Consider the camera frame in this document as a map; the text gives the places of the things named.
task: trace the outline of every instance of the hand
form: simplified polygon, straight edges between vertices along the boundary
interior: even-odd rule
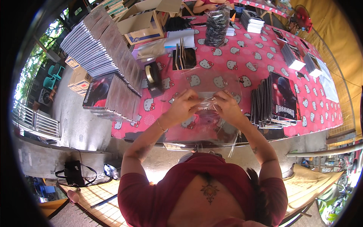
[[[215,105],[215,108],[219,115],[229,124],[238,128],[238,124],[246,118],[246,116],[242,114],[237,101],[227,90],[218,91],[213,96],[216,98],[218,104]]]
[[[217,7],[213,4],[206,4],[205,5],[206,9],[208,9],[209,11],[213,11],[215,10]]]
[[[159,118],[161,128],[166,130],[187,120],[198,111],[196,105],[203,100],[203,98],[198,98],[198,94],[192,89],[182,91],[174,99],[169,110]]]

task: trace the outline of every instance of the arm tattoo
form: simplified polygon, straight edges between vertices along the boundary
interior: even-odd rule
[[[217,194],[217,191],[219,191],[217,189],[217,186],[212,186],[210,184],[207,184],[207,186],[203,186],[202,185],[202,189],[201,191],[203,192],[203,195],[205,195],[207,197],[207,200],[209,202],[209,204],[212,204],[212,200],[214,199],[213,196],[215,196]]]
[[[152,149],[151,144],[141,147],[135,153],[139,156],[138,158],[146,158],[147,153]]]
[[[257,154],[257,147],[251,148],[254,154]]]

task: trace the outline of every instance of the plastic chair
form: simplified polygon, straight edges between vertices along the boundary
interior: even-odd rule
[[[55,77],[46,77],[43,82],[43,87],[53,90],[54,84],[56,83]]]
[[[62,78],[59,76],[59,72],[61,71],[62,68],[64,68],[63,66],[60,65],[59,70],[57,72],[57,74],[53,74],[52,71],[54,69],[55,65],[51,65],[48,69],[48,75],[50,75],[51,77],[55,77],[57,80],[61,80]]]

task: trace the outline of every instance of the gold bangle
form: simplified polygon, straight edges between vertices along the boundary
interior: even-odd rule
[[[158,125],[159,125],[159,127],[161,128],[161,130],[162,130],[162,131],[166,131],[166,130],[164,130],[164,129],[161,127],[160,122],[159,122],[159,119],[157,119],[156,121],[158,122]]]

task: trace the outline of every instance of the woman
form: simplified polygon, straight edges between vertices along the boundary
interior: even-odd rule
[[[141,165],[167,128],[190,118],[202,101],[185,90],[170,109],[144,131],[125,152],[118,203],[131,226],[277,226],[287,208],[287,195],[277,155],[244,116],[228,91],[214,94],[219,115],[247,138],[260,176],[209,153],[195,153],[172,167],[150,186]]]
[[[223,3],[230,4],[230,7],[234,9],[234,0],[197,0],[193,7],[193,13],[201,13],[204,11],[213,11],[216,9],[217,5],[221,5]]]

